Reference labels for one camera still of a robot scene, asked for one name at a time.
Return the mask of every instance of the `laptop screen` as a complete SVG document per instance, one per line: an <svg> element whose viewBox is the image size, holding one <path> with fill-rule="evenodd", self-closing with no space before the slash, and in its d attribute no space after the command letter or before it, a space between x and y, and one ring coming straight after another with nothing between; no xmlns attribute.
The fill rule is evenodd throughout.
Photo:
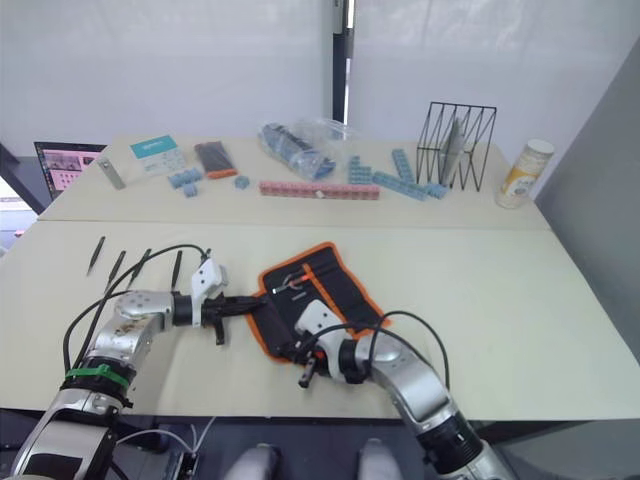
<svg viewBox="0 0 640 480"><path fill-rule="evenodd" d="M51 199L69 185L93 162L106 145L34 142Z"/></svg>

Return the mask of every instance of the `black cable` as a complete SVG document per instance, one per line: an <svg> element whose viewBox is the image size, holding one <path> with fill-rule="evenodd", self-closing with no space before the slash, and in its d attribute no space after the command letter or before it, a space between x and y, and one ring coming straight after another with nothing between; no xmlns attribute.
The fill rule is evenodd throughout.
<svg viewBox="0 0 640 480"><path fill-rule="evenodd" d="M129 290L123 290L122 292L112 293L111 295L109 295L109 298L114 298L120 295L124 295L128 291ZM91 306L85 308L84 311L80 315L78 315L76 319L73 322L71 322L71 324L67 328L67 331L64 334L64 339L62 340L62 359L64 360L64 373L67 373L69 369L71 369L71 355L69 354L69 340L71 339L71 334L73 333L73 329L76 328L76 325L80 323L80 321L84 318L84 316L87 313L89 313L91 310L96 308L101 301L102 301L102 298L100 300L96 300L94 303L91 304Z"/></svg>
<svg viewBox="0 0 640 480"><path fill-rule="evenodd" d="M113 470L113 473L115 473L120 480L129 480L129 477L127 477L127 474L122 471L122 469L118 466L116 462L111 460L111 465L109 466L111 467L111 470Z"/></svg>
<svg viewBox="0 0 640 480"><path fill-rule="evenodd" d="M104 297L102 297L102 300L100 300L100 303L98 304L98 308L96 310L96 313L93 315L93 320L91 320L91 325L89 325L89 330L87 331L87 334L85 335L84 342L82 343L82 347L80 348L80 351L78 352L78 356L76 357L75 362L73 363L73 368L78 368L80 366L80 364L82 363L82 359L84 358L85 354L87 353L87 349L89 348L89 343L91 342L91 338L93 337L93 332L95 331L96 325L98 324L98 320L100 318L100 314L102 314L102 310L104 310L104 306L107 303L107 300L109 300L110 295L113 294L113 291L116 289L116 287L118 285L120 285L120 283L125 278L127 278L132 272L134 272L138 268L138 266L142 267L146 262L148 262L152 258L155 258L155 257L157 257L159 255L162 255L163 253L170 252L171 250L177 250L177 249L180 249L180 248L194 248L194 249L196 249L198 251L198 253L200 253L200 258L201 258L202 261L207 259L207 254L205 253L205 251L202 248L200 248L197 245L193 245L191 243L185 243L185 244L180 244L180 245L173 245L172 247L167 247L167 248L163 248L162 250L158 250L157 252L152 253L148 257L141 259L139 262L137 262L132 267L127 269L122 275L120 275L118 277L118 279L115 282L113 282L111 284L109 289L105 292Z"/></svg>
<svg viewBox="0 0 640 480"><path fill-rule="evenodd" d="M362 323L347 322L347 323L341 323L340 325L331 325L330 327L323 328L319 332L316 332L313 335L311 335L309 338L307 338L300 345L300 348L298 349L298 352L296 353L296 358L299 358L300 356L304 356L309 350L311 350L313 348L313 346L316 344L318 339L320 337L322 337L323 335L326 335L327 333L335 332L336 330L347 330L349 328L354 328L354 329L369 328L369 329L371 329L371 325L362 324ZM426 358L424 358L424 356L418 350L416 350L413 345L411 345L409 342L407 342L400 335L398 335L397 333L393 333L393 332L391 332L391 331L389 331L389 330L387 330L385 328L382 328L382 327L380 327L380 331L382 333L384 333L385 335L389 335L390 337L395 338L397 341L399 341L405 347L407 347L409 350L411 350L413 352L413 354L416 357L418 357L422 362L426 363L431 368L433 368L431 363L429 363L429 361Z"/></svg>
<svg viewBox="0 0 640 480"><path fill-rule="evenodd" d="M436 342L438 342L438 346L440 347L440 352L442 353L442 363L444 364L444 383L447 387L447 390L450 389L451 385L450 385L450 378L449 378L449 356L447 355L447 349L445 348L444 343L442 342L442 340L440 339L440 336L433 329L431 325L429 325L425 320L420 318L418 315L411 312L407 312L405 310L392 310L380 317L377 325L374 328L373 337L371 338L371 346L369 347L369 365L371 366L373 364L373 354L375 352L375 345L376 345L376 340L378 338L378 332L383 331L380 328L382 327L384 320L393 315L405 315L407 317L413 318L414 320L420 322L427 330L431 332L433 337L436 339Z"/></svg>

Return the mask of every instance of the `black pouch with orange trim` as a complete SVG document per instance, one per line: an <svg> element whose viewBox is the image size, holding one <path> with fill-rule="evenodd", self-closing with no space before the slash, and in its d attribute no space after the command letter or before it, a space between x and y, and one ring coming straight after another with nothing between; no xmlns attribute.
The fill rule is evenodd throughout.
<svg viewBox="0 0 640 480"><path fill-rule="evenodd" d="M297 287L279 293L273 289L300 279ZM247 315L251 330L264 352L280 361L293 361L295 344L303 337L294 325L312 300L324 302L343 322L375 326L382 311L369 298L357 278L346 269L336 246L325 242L274 268L259 278L261 290L254 296L266 299L263 307ZM293 300L296 295L306 295Z"/></svg>

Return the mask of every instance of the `metal file holder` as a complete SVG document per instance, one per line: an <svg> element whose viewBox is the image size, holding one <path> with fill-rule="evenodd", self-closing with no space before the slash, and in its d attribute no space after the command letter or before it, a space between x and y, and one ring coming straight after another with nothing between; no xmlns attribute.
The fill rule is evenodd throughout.
<svg viewBox="0 0 640 480"><path fill-rule="evenodd" d="M464 157L458 165L451 185L448 186L453 187L457 177L460 188L464 190L469 173L471 173L476 191L479 192L487 166L487 156L497 113L496 107L431 102L416 151L417 183L420 184L425 171L427 182L440 183L446 168L446 160L444 164L439 162L440 153L447 141L453 120L458 118L465 137L464 153L462 154Z"/></svg>

